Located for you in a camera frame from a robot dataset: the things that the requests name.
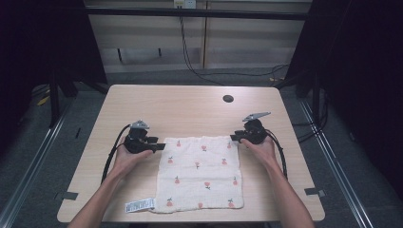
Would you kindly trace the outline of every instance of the black curtain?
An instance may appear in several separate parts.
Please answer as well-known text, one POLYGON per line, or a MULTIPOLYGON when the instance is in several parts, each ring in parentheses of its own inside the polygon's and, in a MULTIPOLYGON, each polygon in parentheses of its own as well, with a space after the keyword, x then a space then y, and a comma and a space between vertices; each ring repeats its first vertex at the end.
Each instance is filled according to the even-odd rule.
MULTIPOLYGON (((314 1, 315 13, 329 12, 326 4, 314 1)), ((317 73, 336 112, 403 199, 402 3, 352 0, 337 5, 336 21, 305 25, 287 77, 307 68, 317 73), (324 40, 315 45, 317 37, 324 40)), ((298 82, 301 94, 313 86, 313 74, 304 76, 298 82)))
POLYGON ((81 0, 0 1, 2 152, 35 86, 55 71, 64 82, 106 84, 101 56, 81 0))

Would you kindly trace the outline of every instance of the barcode label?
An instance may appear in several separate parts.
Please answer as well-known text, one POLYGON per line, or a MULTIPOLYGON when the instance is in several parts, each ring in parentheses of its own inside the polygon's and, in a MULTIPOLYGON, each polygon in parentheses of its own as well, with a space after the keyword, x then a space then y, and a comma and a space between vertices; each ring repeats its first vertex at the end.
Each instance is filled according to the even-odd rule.
POLYGON ((125 204, 125 210, 127 213, 141 211, 144 209, 154 209, 154 198, 131 201, 125 204))

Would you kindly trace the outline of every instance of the white cloth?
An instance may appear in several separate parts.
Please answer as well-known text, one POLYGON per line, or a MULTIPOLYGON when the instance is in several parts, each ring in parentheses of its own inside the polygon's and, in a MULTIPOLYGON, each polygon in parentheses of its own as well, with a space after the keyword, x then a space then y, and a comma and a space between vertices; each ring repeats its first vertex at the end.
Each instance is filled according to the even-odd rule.
POLYGON ((153 212, 243 207, 237 142, 229 136, 164 142, 153 212))

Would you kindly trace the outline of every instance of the wire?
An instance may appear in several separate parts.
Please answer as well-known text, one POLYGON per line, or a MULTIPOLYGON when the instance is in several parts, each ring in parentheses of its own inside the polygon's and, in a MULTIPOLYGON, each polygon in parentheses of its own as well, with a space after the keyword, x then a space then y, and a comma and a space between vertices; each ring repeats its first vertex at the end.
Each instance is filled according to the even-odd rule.
POLYGON ((277 65, 274 66, 270 72, 267 73, 261 73, 261 74, 246 74, 246 73, 233 73, 233 72, 227 72, 227 73, 199 73, 197 72, 193 67, 192 64, 190 62, 190 58, 189 58, 189 54, 187 51, 187 44, 186 44, 186 39, 185 39, 185 35, 184 35, 184 28, 183 28, 183 18, 180 17, 180 22, 181 22, 181 33, 182 33, 182 52, 183 52, 183 58, 184 58, 184 62, 186 63, 187 68, 193 72, 196 76, 198 76, 200 79, 208 81, 210 83, 214 83, 220 86, 224 86, 221 83, 203 78, 202 76, 211 76, 211 75, 239 75, 239 76, 249 76, 249 77, 260 77, 260 76, 266 76, 266 75, 274 75, 275 72, 283 69, 284 67, 288 67, 289 64, 285 64, 285 65, 277 65))
POLYGON ((45 89, 48 89, 48 85, 43 85, 35 90, 33 90, 30 94, 31 97, 36 97, 39 94, 41 94, 42 92, 44 92, 45 89))
POLYGON ((325 96, 325 99, 324 99, 324 103, 323 103, 323 107, 322 107, 322 116, 320 117, 320 126, 314 132, 310 132, 305 135, 297 137, 299 143, 304 143, 304 142, 308 141, 309 139, 311 139, 312 137, 314 137, 315 135, 320 133, 323 130, 323 128, 325 127, 327 120, 328 120, 329 98, 327 96, 327 93, 325 93, 324 96, 325 96))
POLYGON ((115 152, 116 152, 116 150, 118 149, 118 147, 122 145, 122 143, 118 145, 119 139, 122 137, 122 134, 124 133, 124 131, 125 131, 126 129, 128 129, 129 127, 130 127, 130 124, 126 125, 126 126, 122 129, 121 133, 119 133, 119 136, 118 136, 118 138, 117 138, 116 141, 115 141, 115 144, 113 144, 113 147, 112 147, 112 149, 110 150, 109 156, 107 157, 107 160, 106 160, 106 164, 105 164, 105 168, 104 168, 104 173, 103 173, 103 175, 102 175, 101 183, 103 183, 103 182, 104 182, 104 179, 106 178, 107 170, 109 169, 110 162, 112 161, 113 155, 115 154, 115 152))
POLYGON ((282 164, 282 173, 284 174, 285 179, 288 180, 287 164, 285 162, 285 156, 284 156, 284 152, 282 151, 282 147, 279 145, 276 135, 268 129, 265 129, 265 130, 267 132, 267 135, 270 137, 270 139, 273 140, 273 142, 276 144, 276 146, 278 148, 278 152, 279 152, 279 156, 281 158, 281 164, 282 164))

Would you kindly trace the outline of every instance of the hand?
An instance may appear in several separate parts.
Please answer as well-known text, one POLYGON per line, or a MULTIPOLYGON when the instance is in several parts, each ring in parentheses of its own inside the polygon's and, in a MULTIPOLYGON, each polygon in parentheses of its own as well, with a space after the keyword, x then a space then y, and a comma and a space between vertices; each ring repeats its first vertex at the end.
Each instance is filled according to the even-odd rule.
POLYGON ((277 163, 275 143, 270 137, 267 136, 261 144, 253 144, 246 139, 241 139, 240 142, 245 144, 264 166, 270 165, 272 162, 277 163))
POLYGON ((121 145, 118 146, 116 151, 116 159, 111 171, 117 172, 117 175, 120 178, 125 177, 138 162, 141 162, 153 154, 152 150, 145 150, 138 154, 132 154, 126 149, 125 145, 123 144, 124 142, 125 137, 121 138, 121 145))

